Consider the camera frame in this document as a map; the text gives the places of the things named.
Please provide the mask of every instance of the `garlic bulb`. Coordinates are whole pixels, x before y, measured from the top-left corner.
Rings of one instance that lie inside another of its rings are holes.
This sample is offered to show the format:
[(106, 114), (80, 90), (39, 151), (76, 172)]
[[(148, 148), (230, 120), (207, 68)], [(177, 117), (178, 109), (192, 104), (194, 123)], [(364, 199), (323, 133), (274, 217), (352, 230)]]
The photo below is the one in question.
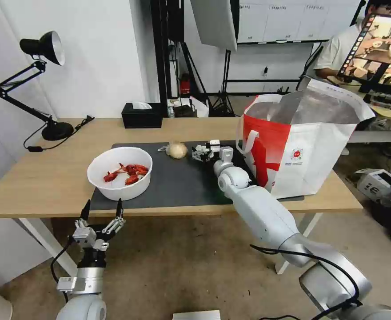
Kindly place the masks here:
[(168, 145), (166, 153), (175, 159), (182, 159), (187, 155), (187, 147), (182, 142), (174, 142)]

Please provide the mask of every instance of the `man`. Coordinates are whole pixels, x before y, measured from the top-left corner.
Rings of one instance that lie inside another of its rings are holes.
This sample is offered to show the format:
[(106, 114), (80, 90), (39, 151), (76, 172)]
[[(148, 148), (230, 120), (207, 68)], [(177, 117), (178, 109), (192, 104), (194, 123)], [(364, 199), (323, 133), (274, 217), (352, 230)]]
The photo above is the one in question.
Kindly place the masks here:
[(365, 13), (366, 17), (361, 24), (352, 25), (342, 33), (332, 37), (324, 47), (317, 60), (317, 65), (314, 67), (315, 74), (319, 78), (326, 79), (328, 76), (338, 74), (368, 17), (371, 14), (391, 15), (391, 0), (369, 0)]

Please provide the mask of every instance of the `white shirt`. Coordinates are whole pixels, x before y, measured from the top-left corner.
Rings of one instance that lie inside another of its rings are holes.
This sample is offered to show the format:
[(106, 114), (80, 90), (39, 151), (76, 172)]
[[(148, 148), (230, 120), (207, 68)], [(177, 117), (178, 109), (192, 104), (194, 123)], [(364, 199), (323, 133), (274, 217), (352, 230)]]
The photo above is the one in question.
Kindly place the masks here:
[(360, 32), (361, 26), (359, 24), (355, 24), (347, 28), (342, 33), (332, 37), (324, 46), (314, 70), (324, 68), (337, 71), (340, 70), (348, 57), (348, 54), (354, 47)]

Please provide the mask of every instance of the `lamp shade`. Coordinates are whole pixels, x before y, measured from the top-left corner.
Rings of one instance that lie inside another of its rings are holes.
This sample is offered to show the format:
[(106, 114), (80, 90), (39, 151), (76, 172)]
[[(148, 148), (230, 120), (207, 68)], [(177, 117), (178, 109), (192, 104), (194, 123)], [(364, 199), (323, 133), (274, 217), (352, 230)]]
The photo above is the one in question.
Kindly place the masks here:
[(61, 66), (65, 64), (64, 49), (56, 31), (45, 33), (40, 40), (21, 39), (19, 46), (23, 52), (31, 56), (45, 56), (55, 64)]

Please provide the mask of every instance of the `fire extinguisher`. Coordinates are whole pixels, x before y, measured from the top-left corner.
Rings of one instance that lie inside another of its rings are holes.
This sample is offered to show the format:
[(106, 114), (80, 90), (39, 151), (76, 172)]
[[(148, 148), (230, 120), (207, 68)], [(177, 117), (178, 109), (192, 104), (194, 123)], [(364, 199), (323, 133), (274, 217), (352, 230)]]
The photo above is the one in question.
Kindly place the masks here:
[(190, 76), (188, 73), (184, 73), (181, 77), (180, 91), (181, 95), (190, 94)]

